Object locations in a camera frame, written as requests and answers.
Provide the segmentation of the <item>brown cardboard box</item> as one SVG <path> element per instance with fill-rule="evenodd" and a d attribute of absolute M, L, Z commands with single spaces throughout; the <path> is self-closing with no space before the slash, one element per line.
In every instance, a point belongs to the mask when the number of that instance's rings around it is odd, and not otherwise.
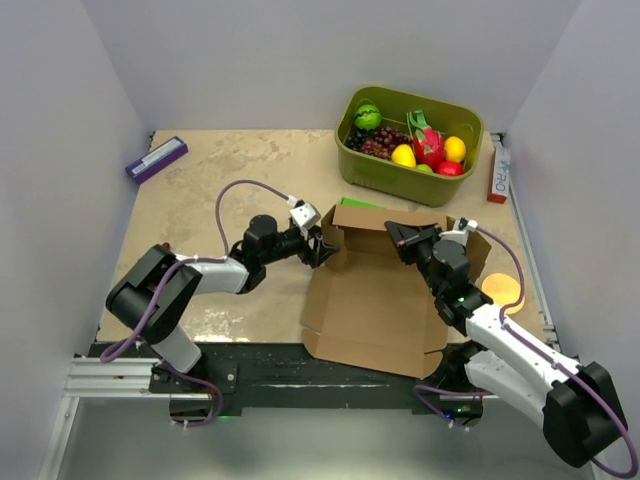
<path fill-rule="evenodd" d="M 449 328 L 421 274 L 400 260 L 387 220 L 454 225 L 442 213 L 334 205 L 321 227 L 340 250 L 312 273 L 302 342 L 317 359 L 424 379 L 442 362 Z"/>

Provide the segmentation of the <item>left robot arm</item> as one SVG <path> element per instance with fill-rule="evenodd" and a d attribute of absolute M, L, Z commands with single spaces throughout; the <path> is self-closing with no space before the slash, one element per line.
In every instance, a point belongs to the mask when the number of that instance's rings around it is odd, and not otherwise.
<path fill-rule="evenodd" d="M 267 266 L 298 257 L 312 269 L 320 267 L 339 247 L 328 243 L 320 226 L 300 226 L 294 219 L 280 231 L 269 215 L 251 219 L 243 238 L 221 258 L 185 257 L 155 245 L 116 284 L 106 309 L 131 329 L 128 338 L 100 356 L 110 363 L 141 341 L 173 368 L 173 382 L 185 392 L 200 390 L 207 380 L 201 349 L 179 322 L 196 295 L 247 294 L 266 278 Z"/>

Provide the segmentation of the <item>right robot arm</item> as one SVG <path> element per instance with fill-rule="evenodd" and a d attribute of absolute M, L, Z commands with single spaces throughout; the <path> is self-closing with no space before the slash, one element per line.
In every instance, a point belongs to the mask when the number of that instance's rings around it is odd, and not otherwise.
<path fill-rule="evenodd" d="M 452 229 L 437 224 L 385 228 L 401 261 L 425 280 L 444 323 L 468 337 L 461 358 L 445 369 L 448 386 L 473 396 L 496 395 L 542 430 L 556 455 L 580 468 L 617 440 L 631 465 L 626 472 L 602 471 L 622 479 L 639 471 L 639 458 L 609 372 L 596 362 L 583 365 L 548 346 L 512 321 L 471 278 L 467 242 L 483 233 L 477 222 L 459 218 Z"/>

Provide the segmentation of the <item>small green box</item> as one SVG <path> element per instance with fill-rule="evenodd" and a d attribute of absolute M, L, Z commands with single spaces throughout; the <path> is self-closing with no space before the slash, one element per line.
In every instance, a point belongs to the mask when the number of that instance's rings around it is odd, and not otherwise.
<path fill-rule="evenodd" d="M 361 208 L 372 208 L 372 209 L 382 209 L 382 206 L 364 202 L 361 200 L 353 199 L 350 197 L 342 197 L 339 204 L 341 206 L 352 206 L 352 207 L 361 207 Z"/>

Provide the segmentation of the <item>red white toothpaste box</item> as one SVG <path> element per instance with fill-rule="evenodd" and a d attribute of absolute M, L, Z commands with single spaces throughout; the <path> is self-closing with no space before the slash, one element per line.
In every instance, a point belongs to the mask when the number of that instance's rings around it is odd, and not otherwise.
<path fill-rule="evenodd" d="M 509 197 L 511 156 L 504 146 L 496 146 L 492 157 L 487 200 L 504 204 Z"/>

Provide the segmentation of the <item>purple rectangular box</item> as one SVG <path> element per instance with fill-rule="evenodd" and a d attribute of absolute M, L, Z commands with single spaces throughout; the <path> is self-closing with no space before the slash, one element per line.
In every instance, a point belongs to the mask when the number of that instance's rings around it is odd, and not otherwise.
<path fill-rule="evenodd" d="M 125 172 L 136 184 L 141 185 L 187 153 L 187 144 L 174 136 L 126 166 Z"/>

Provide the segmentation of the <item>green lime toy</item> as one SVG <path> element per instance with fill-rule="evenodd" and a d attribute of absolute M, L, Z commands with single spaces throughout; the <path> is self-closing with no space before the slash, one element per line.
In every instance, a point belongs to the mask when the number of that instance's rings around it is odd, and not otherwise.
<path fill-rule="evenodd" d="M 434 170 L 427 164 L 417 164 L 416 169 L 426 173 L 433 173 Z"/>

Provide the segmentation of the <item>red apple toy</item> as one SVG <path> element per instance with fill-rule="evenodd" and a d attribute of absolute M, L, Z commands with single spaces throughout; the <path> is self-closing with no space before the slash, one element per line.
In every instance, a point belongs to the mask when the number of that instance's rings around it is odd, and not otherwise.
<path fill-rule="evenodd" d="M 436 169 L 437 174 L 447 177 L 460 176 L 464 171 L 463 164 L 455 161 L 442 161 Z"/>

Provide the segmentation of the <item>yellow lemon toy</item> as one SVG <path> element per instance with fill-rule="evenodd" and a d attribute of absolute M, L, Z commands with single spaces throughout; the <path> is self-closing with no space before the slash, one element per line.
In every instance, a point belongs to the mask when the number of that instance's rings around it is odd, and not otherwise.
<path fill-rule="evenodd" d="M 408 144 L 398 145 L 391 153 L 391 161 L 408 168 L 415 168 L 417 165 L 413 149 Z"/>

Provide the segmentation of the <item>pink dragon fruit toy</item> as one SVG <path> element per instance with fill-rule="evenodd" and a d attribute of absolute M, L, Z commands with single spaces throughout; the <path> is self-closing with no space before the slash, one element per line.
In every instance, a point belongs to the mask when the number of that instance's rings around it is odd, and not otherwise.
<path fill-rule="evenodd" d="M 427 122 L 422 110 L 410 111 L 406 117 L 416 162 L 436 171 L 445 159 L 442 135 Z"/>

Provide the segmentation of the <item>yellow orange fruit toy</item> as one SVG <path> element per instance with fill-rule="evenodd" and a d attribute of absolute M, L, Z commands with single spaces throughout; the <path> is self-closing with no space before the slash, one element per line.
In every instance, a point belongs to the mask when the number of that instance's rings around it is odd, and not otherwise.
<path fill-rule="evenodd" d="M 466 144 L 456 136 L 450 136 L 444 143 L 445 160 L 448 162 L 462 163 L 467 154 Z"/>

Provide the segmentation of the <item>red grape bunch in basket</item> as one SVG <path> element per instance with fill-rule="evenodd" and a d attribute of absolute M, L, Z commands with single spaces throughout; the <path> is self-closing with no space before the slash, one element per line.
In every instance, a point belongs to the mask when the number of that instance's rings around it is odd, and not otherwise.
<path fill-rule="evenodd" d="M 399 146 L 410 143 L 403 131 L 390 126 L 378 127 L 360 146 L 359 152 L 382 160 L 390 160 L 393 151 Z"/>

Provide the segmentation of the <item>orange round disc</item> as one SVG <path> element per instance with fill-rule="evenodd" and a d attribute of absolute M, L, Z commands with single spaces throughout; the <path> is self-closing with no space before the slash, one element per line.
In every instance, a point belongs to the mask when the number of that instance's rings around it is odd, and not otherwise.
<path fill-rule="evenodd" d="M 500 307 L 511 304 L 519 298 L 520 284 L 504 273 L 488 275 L 482 282 L 481 290 Z"/>

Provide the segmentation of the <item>dark grape bunch in basket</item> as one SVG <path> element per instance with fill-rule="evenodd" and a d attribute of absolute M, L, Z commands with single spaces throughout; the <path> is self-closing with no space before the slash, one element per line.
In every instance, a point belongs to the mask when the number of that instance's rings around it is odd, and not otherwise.
<path fill-rule="evenodd" d="M 356 130 L 346 138 L 344 144 L 351 150 L 359 151 L 368 139 L 369 133 L 366 130 Z"/>

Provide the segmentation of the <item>green plastic basket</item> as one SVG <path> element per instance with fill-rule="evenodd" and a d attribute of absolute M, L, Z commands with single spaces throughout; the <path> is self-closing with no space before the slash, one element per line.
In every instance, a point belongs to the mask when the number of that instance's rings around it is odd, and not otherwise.
<path fill-rule="evenodd" d="M 406 114 L 422 110 L 427 122 L 445 140 L 450 136 L 459 137 L 467 148 L 462 162 L 464 173 L 457 177 L 442 176 L 434 171 L 426 173 L 415 168 L 394 164 L 347 148 L 346 138 L 357 129 L 353 125 L 353 115 L 359 104 L 374 103 L 382 114 L 379 127 L 390 126 L 406 133 L 413 149 L 407 125 Z M 335 140 L 339 148 L 339 171 L 343 179 L 359 186 L 413 200 L 430 207 L 440 207 L 448 203 L 464 180 L 474 172 L 484 124 L 474 111 L 447 102 L 421 97 L 416 94 L 379 86 L 368 86 L 357 90 L 351 97 L 342 119 L 335 130 Z"/>

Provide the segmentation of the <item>green watermelon toy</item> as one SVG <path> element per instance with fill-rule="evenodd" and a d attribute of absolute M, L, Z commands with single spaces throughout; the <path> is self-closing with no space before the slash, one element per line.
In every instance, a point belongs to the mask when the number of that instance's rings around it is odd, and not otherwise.
<path fill-rule="evenodd" d="M 365 101 L 356 108 L 353 115 L 353 125 L 359 130 L 372 131 L 382 123 L 379 108 L 371 102 Z"/>

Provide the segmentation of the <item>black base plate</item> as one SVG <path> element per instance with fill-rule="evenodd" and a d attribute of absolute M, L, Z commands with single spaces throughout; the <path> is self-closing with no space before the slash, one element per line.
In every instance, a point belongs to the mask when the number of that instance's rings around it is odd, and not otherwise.
<path fill-rule="evenodd" d="M 479 420 L 482 400 L 454 377 L 447 362 L 424 380 L 313 358 L 300 343 L 203 343 L 203 358 L 186 378 L 171 373 L 152 350 L 129 348 L 116 367 L 141 366 L 144 389 L 169 399 L 176 423 L 193 425 L 212 413 L 239 416 L 250 408 L 408 410 L 465 426 Z"/>

